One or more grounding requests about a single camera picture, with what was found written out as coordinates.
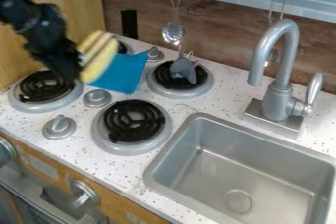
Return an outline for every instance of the countertop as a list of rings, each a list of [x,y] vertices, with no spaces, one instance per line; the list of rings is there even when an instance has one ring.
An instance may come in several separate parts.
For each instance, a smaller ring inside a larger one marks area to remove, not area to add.
[[[129,44],[136,52],[148,50],[151,45],[125,37],[119,39]],[[177,52],[160,48],[165,60],[175,59]],[[317,98],[313,113],[305,118],[302,134],[296,139],[287,139],[268,132],[242,120],[242,113],[252,98],[261,99],[272,81],[264,77],[261,87],[247,84],[248,72],[211,61],[198,59],[214,75],[215,84],[207,94],[189,100],[174,100],[156,95],[149,90],[145,73],[138,90],[132,95],[111,92],[113,102],[125,99],[143,99],[161,105],[173,121],[175,132],[184,120],[195,112],[204,112],[264,132],[284,141],[323,152],[336,157],[336,96],[322,92]],[[148,64],[146,72],[155,64]],[[293,85],[294,95],[303,99],[305,88]],[[86,86],[84,93],[65,108],[44,114],[25,114],[11,108],[7,92],[0,91],[0,128],[23,143],[58,160],[92,180],[138,203],[173,223],[216,223],[181,204],[150,190],[142,180],[142,173],[161,147],[137,156],[112,155],[95,145],[90,136],[90,123],[101,110],[83,106],[83,95],[94,87]],[[73,118],[77,130],[68,138],[58,141],[47,140],[42,135],[42,126],[47,121],[63,114]]]

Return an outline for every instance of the stainless steel sink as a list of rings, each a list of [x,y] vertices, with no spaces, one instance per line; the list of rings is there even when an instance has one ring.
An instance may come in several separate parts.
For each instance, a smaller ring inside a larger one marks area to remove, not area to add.
[[[145,183],[225,224],[336,223],[335,160],[206,114],[190,116]]]

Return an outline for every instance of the oven door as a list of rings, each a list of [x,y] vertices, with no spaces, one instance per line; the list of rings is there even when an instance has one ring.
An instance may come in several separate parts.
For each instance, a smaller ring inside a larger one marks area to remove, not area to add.
[[[71,207],[69,196],[4,166],[0,170],[0,223],[102,224],[106,218],[94,210]]]

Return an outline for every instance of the electric coil burner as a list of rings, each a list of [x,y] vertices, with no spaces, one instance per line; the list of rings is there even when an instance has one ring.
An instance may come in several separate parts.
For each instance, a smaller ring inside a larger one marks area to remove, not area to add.
[[[119,54],[133,54],[131,47],[125,42],[118,41],[118,53]]]
[[[82,91],[80,83],[68,83],[51,71],[38,71],[13,84],[9,101],[19,111],[45,113],[72,103]]]
[[[20,81],[19,99],[21,102],[46,102],[66,95],[74,86],[51,71],[36,72]]]
[[[212,74],[202,65],[195,67],[197,82],[191,84],[186,78],[173,78],[170,66],[173,61],[164,62],[149,71],[149,88],[162,96],[175,99],[188,99],[203,95],[213,86]]]
[[[92,124],[97,145],[116,155],[149,152],[166,141],[170,131],[168,113],[142,100],[116,102],[100,111]]]

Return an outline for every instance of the faucet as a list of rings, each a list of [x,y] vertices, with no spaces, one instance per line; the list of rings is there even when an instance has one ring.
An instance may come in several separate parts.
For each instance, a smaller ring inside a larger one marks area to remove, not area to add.
[[[284,36],[284,49],[276,79],[270,84],[261,102],[261,114],[270,121],[284,121],[290,116],[306,116],[312,111],[314,102],[321,91],[323,74],[314,73],[306,90],[306,99],[301,101],[293,97],[289,83],[293,63],[299,45],[299,28],[289,19],[273,24],[263,35],[252,56],[248,83],[261,85],[265,63],[275,43]]]

